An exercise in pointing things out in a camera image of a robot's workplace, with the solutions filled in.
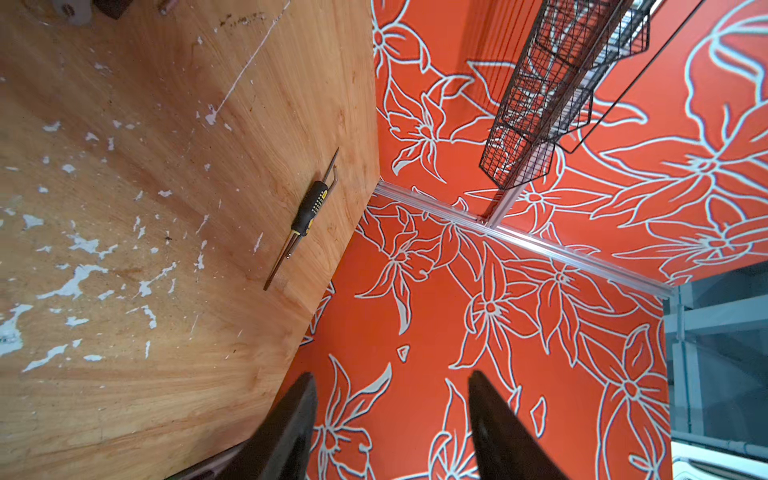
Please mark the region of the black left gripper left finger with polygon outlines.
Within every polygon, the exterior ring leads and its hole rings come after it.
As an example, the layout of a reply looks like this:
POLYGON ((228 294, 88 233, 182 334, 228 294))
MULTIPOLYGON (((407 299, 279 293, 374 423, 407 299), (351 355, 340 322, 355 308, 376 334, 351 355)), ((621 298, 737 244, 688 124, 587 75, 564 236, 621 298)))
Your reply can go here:
POLYGON ((218 479, 303 479, 318 407, 314 376, 298 377, 218 479))

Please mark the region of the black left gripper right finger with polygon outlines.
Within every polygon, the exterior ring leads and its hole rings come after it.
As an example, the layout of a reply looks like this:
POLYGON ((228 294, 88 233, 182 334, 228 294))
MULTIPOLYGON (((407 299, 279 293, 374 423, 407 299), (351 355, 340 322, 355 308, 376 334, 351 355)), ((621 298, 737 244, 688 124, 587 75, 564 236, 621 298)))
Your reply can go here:
POLYGON ((468 379, 469 414, 482 480, 564 479, 483 372, 468 379))

